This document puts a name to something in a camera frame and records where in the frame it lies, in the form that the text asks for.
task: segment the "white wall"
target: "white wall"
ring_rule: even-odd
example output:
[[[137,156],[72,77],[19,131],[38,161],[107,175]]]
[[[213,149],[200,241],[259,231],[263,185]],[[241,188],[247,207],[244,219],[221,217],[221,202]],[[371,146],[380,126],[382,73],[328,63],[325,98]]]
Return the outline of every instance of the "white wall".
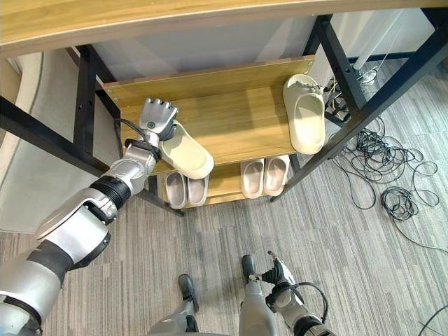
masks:
[[[78,67],[65,50],[43,53],[38,88],[31,94],[29,112],[72,141]],[[7,134],[2,146],[15,138]],[[118,159],[113,120],[95,99],[94,156],[107,164]],[[19,139],[0,179],[0,230],[33,233],[53,210],[97,178]]]
[[[371,14],[372,11],[333,16],[348,56],[358,56],[363,29]],[[118,80],[174,74],[300,56],[314,20],[315,17],[297,17],[253,21],[107,41],[94,47]],[[418,8],[407,9],[374,53],[385,53],[398,30],[393,53],[416,50],[433,29]]]

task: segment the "wooden shelf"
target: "wooden shelf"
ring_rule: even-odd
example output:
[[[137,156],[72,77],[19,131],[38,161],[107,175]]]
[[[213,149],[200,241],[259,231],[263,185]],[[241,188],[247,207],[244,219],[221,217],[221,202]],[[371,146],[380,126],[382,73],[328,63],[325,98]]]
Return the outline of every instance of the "wooden shelf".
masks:
[[[165,180],[161,184],[163,185],[163,198],[167,201]],[[207,200],[204,205],[243,200],[245,198],[241,191],[239,163],[213,168],[213,171],[210,173]]]
[[[446,0],[3,0],[0,55],[250,20],[446,6]]]
[[[313,57],[282,59],[231,69],[111,83],[108,94],[122,117],[138,124],[147,97],[161,97],[179,107],[177,119],[213,156],[215,165],[294,153],[283,103],[283,83],[306,73]],[[122,126],[122,140],[135,137]],[[153,173],[173,171],[159,162]]]

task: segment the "white slipper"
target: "white slipper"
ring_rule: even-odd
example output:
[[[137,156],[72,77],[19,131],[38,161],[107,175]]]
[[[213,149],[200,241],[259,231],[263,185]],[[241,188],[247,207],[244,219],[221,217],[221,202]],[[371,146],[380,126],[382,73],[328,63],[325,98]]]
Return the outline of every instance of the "white slipper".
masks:
[[[169,205],[173,209],[182,209],[187,205],[186,178],[175,171],[165,176],[165,188]]]
[[[263,192],[263,159],[241,162],[241,191],[247,198],[257,198]]]
[[[187,133],[182,124],[177,120],[174,124],[173,138],[160,142],[162,159],[190,179],[203,179],[213,169],[213,157]]]
[[[293,75],[283,86],[289,137],[294,149],[316,154],[325,141],[322,88],[307,75]]]
[[[193,207],[203,205],[207,199],[207,190],[209,188],[209,176],[200,180],[188,178],[188,203]]]
[[[289,155],[269,157],[265,160],[263,188],[265,194],[280,195],[286,183],[289,169]]]

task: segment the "wooden tabletop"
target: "wooden tabletop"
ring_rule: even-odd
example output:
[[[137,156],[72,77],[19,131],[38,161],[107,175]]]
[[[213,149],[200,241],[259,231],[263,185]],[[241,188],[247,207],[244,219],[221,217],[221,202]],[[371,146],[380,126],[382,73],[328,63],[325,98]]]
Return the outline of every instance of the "wooden tabletop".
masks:
[[[2,0],[0,56],[249,20],[446,5],[447,0]]]

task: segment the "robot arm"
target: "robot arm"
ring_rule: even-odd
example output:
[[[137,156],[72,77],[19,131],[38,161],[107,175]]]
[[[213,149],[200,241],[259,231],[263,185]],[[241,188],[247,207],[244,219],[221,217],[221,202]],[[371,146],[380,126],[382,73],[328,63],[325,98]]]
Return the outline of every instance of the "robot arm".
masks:
[[[309,312],[301,294],[295,289],[297,285],[284,262],[273,252],[268,253],[272,256],[274,267],[264,274],[249,276],[252,280],[262,280],[275,285],[272,293],[266,297],[267,306],[274,313],[283,316],[294,336],[336,336],[323,324],[325,314],[320,319]]]
[[[90,264],[109,244],[107,225],[144,188],[160,159],[159,140],[173,137],[177,107],[147,99],[139,140],[90,187],[47,217],[35,233],[38,245],[0,266],[0,335],[40,335],[65,274]]]

